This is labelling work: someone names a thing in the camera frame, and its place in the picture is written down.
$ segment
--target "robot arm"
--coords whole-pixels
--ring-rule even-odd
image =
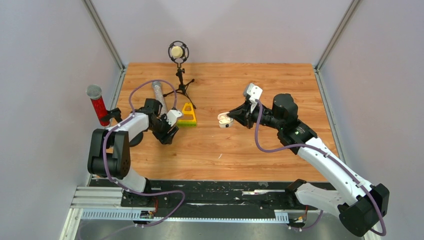
[[[113,131],[106,143],[107,149],[113,147],[113,153],[106,154],[110,175],[137,192],[145,191],[147,180],[131,167],[130,147],[138,145],[143,140],[143,132],[147,130],[151,130],[160,143],[171,144],[178,131],[177,119],[183,116],[176,109],[159,116],[161,108],[162,104],[156,99],[146,99],[144,107],[137,109],[130,121],[123,126],[118,123],[119,127]],[[96,129],[91,136],[88,172],[100,177],[106,177],[102,146],[105,135],[111,128]]]
[[[259,86],[250,83],[244,90],[245,102],[229,111],[225,116],[220,116],[222,128],[231,126],[236,120],[248,129],[253,127],[259,117],[260,108],[257,100],[262,93]],[[324,190],[298,179],[286,191],[292,193],[294,200],[303,205],[310,205],[339,217],[343,225],[353,234],[363,236],[378,221],[378,215],[369,197],[361,189],[364,186],[376,201],[381,215],[385,216],[388,208],[389,190],[383,185],[372,185],[368,180],[359,176],[334,155],[317,134],[305,123],[298,119],[298,106],[290,94],[278,94],[273,98],[272,109],[262,107],[260,124],[276,129],[277,137],[284,146],[292,144],[306,144],[321,149],[326,154],[322,155],[314,149],[307,147],[293,147],[290,150],[314,166],[336,189]],[[360,184],[342,170],[332,156],[344,166]]]

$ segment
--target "wooden surface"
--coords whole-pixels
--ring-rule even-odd
[[[131,148],[131,166],[150,179],[223,180],[223,181],[325,181],[308,162],[290,150],[264,153],[257,149],[254,129],[238,122],[220,128],[217,115],[244,102],[248,83],[263,89],[262,103],[271,108],[273,97],[290,93],[298,105],[299,118],[309,125],[335,153],[336,147],[322,103],[317,81],[310,64],[184,63],[184,83],[195,79],[188,94],[197,106],[197,127],[180,127],[171,145],[161,145],[152,132]],[[174,63],[131,63],[127,69],[117,106],[122,116],[131,111],[128,98],[140,84],[153,79],[170,81],[178,86]],[[171,90],[162,84],[163,92]],[[132,98],[135,108],[145,98],[155,98],[150,84]],[[188,100],[178,94],[177,108]],[[166,97],[168,109],[173,95]],[[281,147],[277,131],[261,126],[259,142],[265,149]]]

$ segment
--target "microphone stand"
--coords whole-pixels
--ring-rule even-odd
[[[195,80],[192,79],[187,84],[184,84],[184,82],[183,82],[183,74],[186,73],[186,70],[184,68],[181,68],[181,63],[177,63],[176,64],[176,67],[177,67],[177,70],[176,70],[175,76],[177,76],[178,79],[179,79],[179,85],[178,85],[178,88],[176,89],[176,92],[178,94],[181,94],[181,95],[184,95],[185,97],[187,97],[188,100],[190,100],[190,103],[193,104],[193,108],[196,109],[195,104],[192,102],[192,100],[190,99],[189,95],[187,94],[187,89],[189,88],[189,85],[191,83],[194,83]],[[170,95],[172,93],[174,93],[174,91],[171,91],[171,92],[168,92],[168,93],[164,94],[163,97],[166,97],[166,96],[168,96],[168,95]]]

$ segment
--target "beige microphone head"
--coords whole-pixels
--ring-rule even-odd
[[[180,46],[174,46],[171,49],[171,55],[176,58],[179,59],[183,56],[183,49]]]

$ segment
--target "silver microphone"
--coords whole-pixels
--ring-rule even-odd
[[[154,81],[151,83],[151,87],[153,88],[154,97],[162,104],[162,109],[160,110],[160,116],[162,114],[167,114],[167,104],[165,102],[164,94],[162,93],[162,84],[160,81]]]

